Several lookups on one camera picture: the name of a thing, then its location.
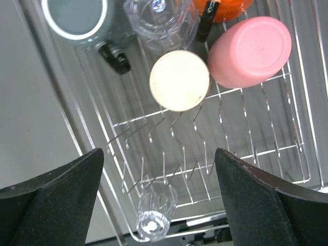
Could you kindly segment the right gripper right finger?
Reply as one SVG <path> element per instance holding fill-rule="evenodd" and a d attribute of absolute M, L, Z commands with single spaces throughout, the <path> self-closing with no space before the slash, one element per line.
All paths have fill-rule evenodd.
<path fill-rule="evenodd" d="M 234 245 L 327 245 L 327 194 L 221 148 L 215 166 Z"/>

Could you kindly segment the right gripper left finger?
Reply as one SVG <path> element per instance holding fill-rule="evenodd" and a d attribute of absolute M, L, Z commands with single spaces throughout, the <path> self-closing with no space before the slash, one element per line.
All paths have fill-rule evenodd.
<path fill-rule="evenodd" d="M 84 245 L 104 167 L 93 149 L 1 189 L 1 245 Z"/>

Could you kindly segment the small clear plastic cup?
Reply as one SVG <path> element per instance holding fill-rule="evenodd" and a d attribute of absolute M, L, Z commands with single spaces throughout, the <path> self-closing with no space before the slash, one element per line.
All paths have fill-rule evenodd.
<path fill-rule="evenodd" d="M 177 206 L 175 188 L 167 181 L 155 180 L 143 189 L 136 220 L 136 230 L 141 238 L 160 241 L 167 235 Z"/>

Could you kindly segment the pink plastic cup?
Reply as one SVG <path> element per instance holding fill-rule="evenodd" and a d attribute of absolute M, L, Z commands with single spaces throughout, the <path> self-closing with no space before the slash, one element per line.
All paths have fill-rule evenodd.
<path fill-rule="evenodd" d="M 233 25 L 213 43 L 208 67 L 212 78 L 225 88 L 251 87 L 281 70 L 291 49 L 285 24 L 273 17 L 252 17 Z"/>

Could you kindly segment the dark green mug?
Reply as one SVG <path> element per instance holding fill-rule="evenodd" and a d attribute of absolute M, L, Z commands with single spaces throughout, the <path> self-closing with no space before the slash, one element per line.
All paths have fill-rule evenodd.
<path fill-rule="evenodd" d="M 123 1 L 41 1 L 44 18 L 61 39 L 81 48 L 92 48 L 118 74 L 131 70 L 125 49 L 134 41 L 134 31 Z"/>

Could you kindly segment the large clear plastic tumbler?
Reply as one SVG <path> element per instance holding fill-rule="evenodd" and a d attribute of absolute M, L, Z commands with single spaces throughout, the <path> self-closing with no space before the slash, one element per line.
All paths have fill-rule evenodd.
<path fill-rule="evenodd" d="M 199 14 L 193 1 L 125 1 L 123 8 L 133 31 L 156 54 L 186 49 L 195 38 Z"/>

